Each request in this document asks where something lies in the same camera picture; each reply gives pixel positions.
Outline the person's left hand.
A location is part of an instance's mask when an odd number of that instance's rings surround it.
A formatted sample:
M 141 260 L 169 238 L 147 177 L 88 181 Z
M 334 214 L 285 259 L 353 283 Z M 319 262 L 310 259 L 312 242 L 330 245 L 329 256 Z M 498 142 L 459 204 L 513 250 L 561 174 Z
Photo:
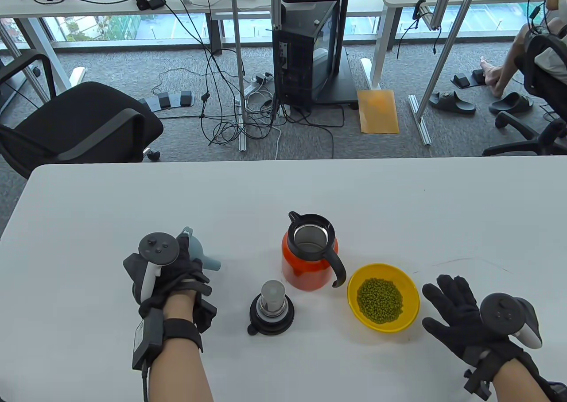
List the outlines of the person's left hand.
M 133 297 L 138 313 L 145 318 L 151 309 L 162 310 L 174 293 L 194 291 L 193 321 L 199 333 L 204 333 L 217 314 L 217 309 L 203 297 L 211 295 L 209 278 L 204 274 L 200 258 L 190 256 L 190 234 L 177 237 L 164 232 L 150 233 L 122 265 L 133 281 Z

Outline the person's right hand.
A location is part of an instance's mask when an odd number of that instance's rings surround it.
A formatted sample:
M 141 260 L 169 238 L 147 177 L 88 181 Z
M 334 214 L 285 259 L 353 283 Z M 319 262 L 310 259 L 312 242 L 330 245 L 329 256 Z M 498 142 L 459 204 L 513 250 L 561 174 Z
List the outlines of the person's right hand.
M 492 331 L 481 319 L 480 309 L 464 277 L 446 274 L 436 284 L 423 285 L 423 296 L 437 309 L 443 323 L 423 319 L 424 329 L 471 367 L 490 364 L 498 372 L 506 362 L 518 360 L 531 375 L 539 374 L 535 363 L 508 336 Z

